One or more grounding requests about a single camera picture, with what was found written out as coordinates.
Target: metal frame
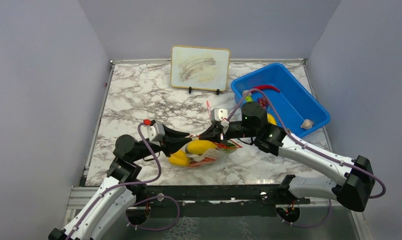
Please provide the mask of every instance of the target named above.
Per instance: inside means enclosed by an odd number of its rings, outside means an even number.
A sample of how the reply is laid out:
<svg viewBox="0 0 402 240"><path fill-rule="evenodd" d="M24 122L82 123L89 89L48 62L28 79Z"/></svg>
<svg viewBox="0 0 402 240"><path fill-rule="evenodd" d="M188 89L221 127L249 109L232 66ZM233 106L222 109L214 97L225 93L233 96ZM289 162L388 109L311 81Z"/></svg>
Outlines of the metal frame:
<svg viewBox="0 0 402 240"><path fill-rule="evenodd" d="M114 74L114 69L115 69L115 64L113 63L113 61L111 61L111 69L110 69L110 72L109 72L109 77L108 77L108 81L107 81L107 87L105 89L104 97L102 99L101 109L99 111L98 118L97 118L97 121L96 121L95 131L94 131L93 137L92 137L92 142L90 143L89 154L88 154L87 159L86 159L86 165L85 165L85 168L84 168L83 177L86 177L87 173L89 172L89 166L90 166L90 162L92 161L92 155L93 155L93 150L95 148L96 137L98 136L99 126L101 124L102 114L104 113L105 103L107 101L109 87L111 85L111 79L112 79L112 76Z"/></svg>
<svg viewBox="0 0 402 240"><path fill-rule="evenodd" d="M285 63L299 63L301 62L303 64L304 67L304 71L308 80L308 84L310 86L311 89L311 94L317 98L317 95L314 91L314 87L312 85L312 82L310 80L310 77L308 75L307 72L307 68L306 68L306 58L298 58L298 59L248 59L248 58L240 58L240 59L231 59L231 62L244 62L244 63L273 63L273 62L285 62ZM86 167L85 167L85 171L84 171L84 177L87 176L87 172L88 172L88 168L90 166L90 161L92 159L92 154L93 154L93 150L94 150L94 145L96 142L96 137L98 135L98 131L99 131L99 126L100 126L100 120L102 118L102 114L104 111L104 107L105 107L105 103L107 100L107 96L108 96L108 92L109 92L109 87L111 85L111 79L114 73L114 68L116 64L162 64L162 63L168 63L171 62L170 58L165 58L165 59L140 59L140 60L114 60L111 61L111 70L110 70L110 75L108 78L108 85L107 88L105 90L104 93L104 97L103 97L103 101L102 101L102 105L101 105L101 109L98 115L98 119L97 119L97 124L95 126L95 131L94 131L94 135L92 138L92 143L90 145L90 151L86 160ZM331 144L331 140L328 134L328 129L327 126L323 127L323 131L326 137L326 140L328 142L328 146L329 146L329 150L332 152L332 144ZM93 196L93 194L97 191L97 187L72 187L71 189L71 193L70 193L70 198L67 204L67 209L65 212L65 217L64 217L64 222L63 222L63 226L65 226L66 224L69 223L69 221L75 217L76 214L78 214L78 212L83 209L83 207L87 204L87 202L89 201L89 199ZM310 199L311 200L311 204L307 204L307 205L303 205L303 208L307 208L307 207L321 207L321 206L327 206L327 200L325 199ZM340 204L338 202L332 201L332 206L340 206ZM130 209L144 209L144 207L131 207ZM364 218L364 214L362 212L354 212L351 211L352 213L352 218L354 221L354 224L356 226L358 235L360 237L361 240L371 240L371 235L369 232L369 229L367 227L366 224L366 220Z"/></svg>
<svg viewBox="0 0 402 240"><path fill-rule="evenodd" d="M303 63L303 58L294 59L279 59L279 58L264 58L264 59L252 59L252 58L231 58L231 62L243 62L243 63ZM164 64L170 63L171 58L155 58L155 59L135 59L135 60L114 60L112 64Z"/></svg>

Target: black metal bar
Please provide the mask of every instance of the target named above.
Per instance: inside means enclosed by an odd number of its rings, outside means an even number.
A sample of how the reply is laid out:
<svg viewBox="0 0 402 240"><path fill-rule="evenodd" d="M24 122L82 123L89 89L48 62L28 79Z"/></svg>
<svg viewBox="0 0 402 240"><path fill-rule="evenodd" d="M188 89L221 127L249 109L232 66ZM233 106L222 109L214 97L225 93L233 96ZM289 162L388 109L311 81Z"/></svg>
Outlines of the black metal bar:
<svg viewBox="0 0 402 240"><path fill-rule="evenodd" d="M261 201L250 200L241 202L211 203L197 201L191 203L179 202L180 217L242 217L242 216L277 216L275 205L263 205ZM176 216L176 205L168 201L164 206L151 206L150 218L173 218Z"/></svg>
<svg viewBox="0 0 402 240"><path fill-rule="evenodd" d="M145 195L153 197L163 194L174 198L179 203L181 217L275 217L276 205L289 205L294 201L293 196L283 191L287 189L279 188L279 184L148 185ZM309 204L310 200L300 198L296 199L296 203ZM173 218L176 215L174 202L167 199L152 200L149 207L150 218Z"/></svg>

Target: yellow object in bin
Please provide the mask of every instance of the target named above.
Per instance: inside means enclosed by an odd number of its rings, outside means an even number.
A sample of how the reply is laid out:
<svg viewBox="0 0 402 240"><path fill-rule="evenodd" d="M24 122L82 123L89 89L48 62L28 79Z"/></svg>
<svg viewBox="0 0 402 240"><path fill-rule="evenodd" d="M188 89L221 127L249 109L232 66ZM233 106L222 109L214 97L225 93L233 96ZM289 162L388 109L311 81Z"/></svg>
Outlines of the yellow object in bin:
<svg viewBox="0 0 402 240"><path fill-rule="evenodd" d="M267 120L268 120L269 123L277 126L276 119L274 119L274 117L269 113L267 114Z"/></svg>
<svg viewBox="0 0 402 240"><path fill-rule="evenodd" d="M186 153L180 149L177 152L171 154L171 157L168 158L168 161L173 165L186 167L190 163L190 158L188 158L186 156Z"/></svg>
<svg viewBox="0 0 402 240"><path fill-rule="evenodd" d="M193 140L187 145L187 152L203 155L208 149L216 149L217 145L208 140Z"/></svg>

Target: white marble surface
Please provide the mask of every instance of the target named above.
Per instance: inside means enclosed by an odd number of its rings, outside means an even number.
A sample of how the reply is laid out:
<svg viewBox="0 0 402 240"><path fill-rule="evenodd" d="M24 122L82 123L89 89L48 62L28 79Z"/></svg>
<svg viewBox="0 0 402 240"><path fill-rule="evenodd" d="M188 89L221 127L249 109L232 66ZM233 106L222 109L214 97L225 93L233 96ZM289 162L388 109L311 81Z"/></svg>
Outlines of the white marble surface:
<svg viewBox="0 0 402 240"><path fill-rule="evenodd" d="M230 83L249 72L270 63L230 64L228 88L216 96L210 91L193 91L170 86L170 64L117 64L111 80L107 101L95 143L92 161L86 181L87 186L98 186L106 176L114 159L115 140L132 135L137 140L137 125L143 119L155 119L178 131L201 133L210 125L206 101L212 108L230 110L236 105ZM284 63L290 72L310 91L301 62ZM304 138L321 148L328 143L319 129ZM320 173L293 160L263 153L254 146L243 144L233 154L199 168L171 165L162 154L162 175L155 185L224 185L224 184L272 184L280 183L287 174L317 177ZM137 161L142 166L138 179L149 180L158 170L154 161Z"/></svg>

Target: red chili pepper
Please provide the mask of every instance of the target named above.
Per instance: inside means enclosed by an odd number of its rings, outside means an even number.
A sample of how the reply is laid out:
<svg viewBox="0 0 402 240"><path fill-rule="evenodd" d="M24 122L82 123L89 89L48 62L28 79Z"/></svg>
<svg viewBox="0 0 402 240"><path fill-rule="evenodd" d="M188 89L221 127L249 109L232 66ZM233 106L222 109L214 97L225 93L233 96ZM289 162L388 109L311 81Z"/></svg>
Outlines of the red chili pepper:
<svg viewBox="0 0 402 240"><path fill-rule="evenodd" d="M271 90L275 90L276 92L280 93L280 90L272 85L260 85L260 86L255 86L253 87L253 89L258 89L258 90L266 90L266 89L271 89Z"/></svg>

